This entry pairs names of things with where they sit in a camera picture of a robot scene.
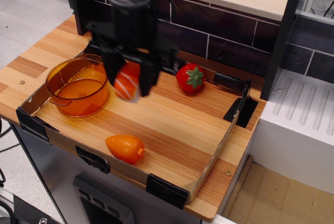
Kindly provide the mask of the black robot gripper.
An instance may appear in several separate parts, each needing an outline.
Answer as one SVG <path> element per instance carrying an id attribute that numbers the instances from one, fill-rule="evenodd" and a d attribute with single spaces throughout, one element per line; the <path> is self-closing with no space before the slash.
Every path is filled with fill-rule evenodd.
<path id="1" fill-rule="evenodd" d="M 160 71 L 175 75 L 180 69 L 180 60 L 176 57 L 178 47 L 163 37 L 158 31 L 142 42 L 133 41 L 130 36 L 125 40 L 115 35 L 115 25 L 110 22 L 89 22 L 87 29 L 92 34 L 89 46 L 98 50 L 108 76 L 109 83 L 114 85 L 116 76 L 126 60 L 140 65 L 141 96 L 148 96 L 156 85 Z"/>

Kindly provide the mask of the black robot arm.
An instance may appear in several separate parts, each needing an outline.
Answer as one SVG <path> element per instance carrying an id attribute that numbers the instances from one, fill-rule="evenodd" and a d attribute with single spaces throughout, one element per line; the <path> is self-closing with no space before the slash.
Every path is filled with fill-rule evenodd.
<path id="1" fill-rule="evenodd" d="M 158 30 L 158 0 L 108 0 L 112 23 L 90 22 L 88 47 L 97 50 L 110 83 L 126 61 L 140 65 L 140 95 L 147 96 L 161 71 L 176 74 L 178 47 Z"/>

